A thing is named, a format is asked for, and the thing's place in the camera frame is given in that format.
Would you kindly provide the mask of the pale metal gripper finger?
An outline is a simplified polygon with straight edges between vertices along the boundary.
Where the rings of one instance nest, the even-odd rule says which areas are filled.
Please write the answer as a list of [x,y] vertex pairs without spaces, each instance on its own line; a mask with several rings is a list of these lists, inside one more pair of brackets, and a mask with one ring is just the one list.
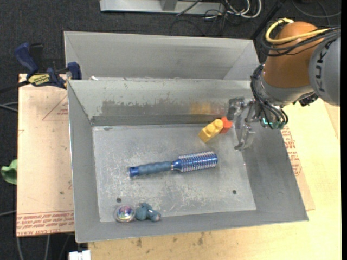
[[238,140],[238,143],[234,147],[234,149],[236,151],[243,151],[244,150],[243,128],[244,128],[243,122],[235,124],[235,134],[236,134],[237,140]]
[[249,124],[244,124],[242,129],[242,149],[249,148],[254,140],[255,132],[252,129],[252,126]]

